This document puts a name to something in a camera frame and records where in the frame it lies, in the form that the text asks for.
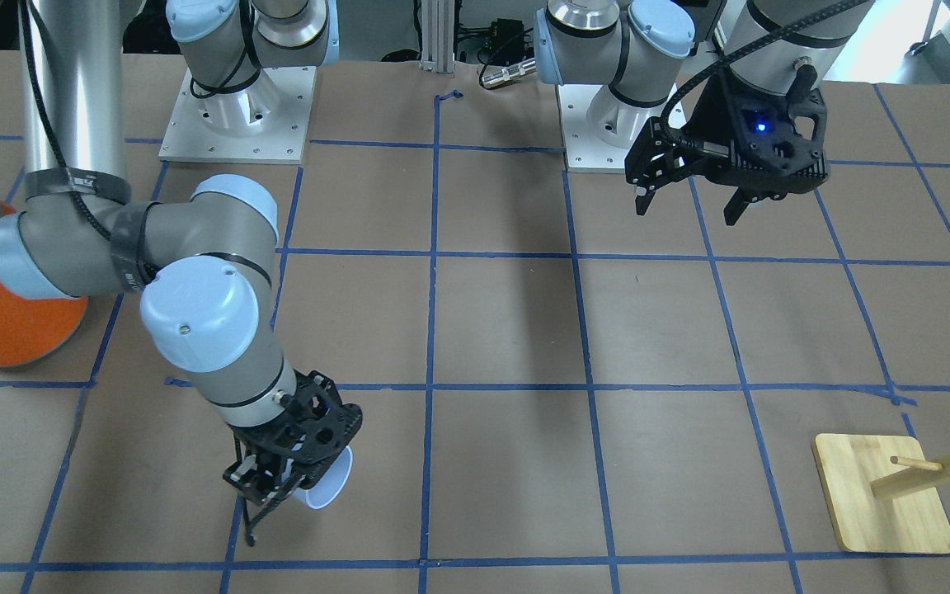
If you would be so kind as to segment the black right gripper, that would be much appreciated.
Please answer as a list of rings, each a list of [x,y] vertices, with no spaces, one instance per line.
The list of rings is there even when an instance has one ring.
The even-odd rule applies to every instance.
[[[256,545],[254,529],[297,488],[312,488],[364,421],[357,403],[344,403],[331,377],[295,373],[297,386],[275,396],[280,415],[263,425],[235,428],[237,459],[223,481],[260,511],[242,512],[245,544]]]

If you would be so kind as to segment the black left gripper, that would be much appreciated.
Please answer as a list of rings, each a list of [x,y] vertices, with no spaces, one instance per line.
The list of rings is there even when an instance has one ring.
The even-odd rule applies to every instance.
[[[726,226],[735,226],[764,197],[807,193],[828,181],[828,111],[816,87],[818,72],[800,65],[790,73],[791,82],[777,95],[723,68],[709,76],[681,128],[650,118],[625,158],[637,217],[647,214],[661,188],[694,174],[738,187],[723,210]]]

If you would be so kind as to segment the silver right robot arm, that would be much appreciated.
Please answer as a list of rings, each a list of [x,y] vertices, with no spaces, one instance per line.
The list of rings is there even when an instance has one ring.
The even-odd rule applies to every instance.
[[[0,281],[24,299],[139,293],[158,352],[234,436],[223,480],[259,507],[313,510],[346,485],[363,413],[295,369],[270,324],[278,204],[215,174],[185,202],[132,200],[122,162],[120,15],[111,1],[20,1],[26,207],[0,221]]]

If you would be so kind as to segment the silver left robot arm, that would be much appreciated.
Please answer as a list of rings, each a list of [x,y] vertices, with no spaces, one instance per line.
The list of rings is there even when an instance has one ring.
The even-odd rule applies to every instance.
[[[547,84],[599,84],[615,106],[645,111],[623,139],[636,211],[690,177],[734,188],[734,225],[762,200],[828,181],[821,79],[870,11],[868,1],[747,1],[723,56],[676,84],[700,41],[675,1],[548,1],[533,49]]]

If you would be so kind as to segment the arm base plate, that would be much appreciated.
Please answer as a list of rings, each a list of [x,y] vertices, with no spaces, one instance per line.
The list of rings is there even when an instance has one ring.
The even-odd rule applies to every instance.
[[[558,86],[557,99],[569,172],[622,174],[645,121],[663,109],[623,104],[604,84]]]
[[[312,115],[314,67],[268,68],[251,87],[201,99],[182,79],[159,157],[167,162],[301,164]]]

